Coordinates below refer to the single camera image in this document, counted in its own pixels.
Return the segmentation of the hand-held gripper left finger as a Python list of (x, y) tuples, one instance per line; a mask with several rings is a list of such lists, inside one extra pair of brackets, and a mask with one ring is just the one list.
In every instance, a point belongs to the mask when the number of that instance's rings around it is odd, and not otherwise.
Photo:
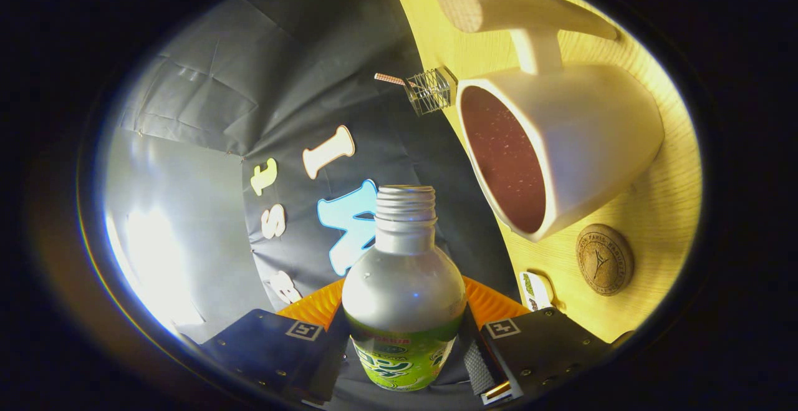
[(325, 405), (333, 400), (350, 342), (343, 283), (331, 283), (279, 312), (252, 309), (200, 344), (181, 336), (240, 380), (294, 402)]

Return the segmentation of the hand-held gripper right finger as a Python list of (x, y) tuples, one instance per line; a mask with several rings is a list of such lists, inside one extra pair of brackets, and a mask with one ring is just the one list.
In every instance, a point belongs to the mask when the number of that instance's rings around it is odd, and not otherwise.
[(461, 321), (464, 364), (474, 394), (487, 407), (541, 399), (607, 365), (632, 336), (595, 336), (555, 307), (530, 311), (479, 281), (464, 278)]

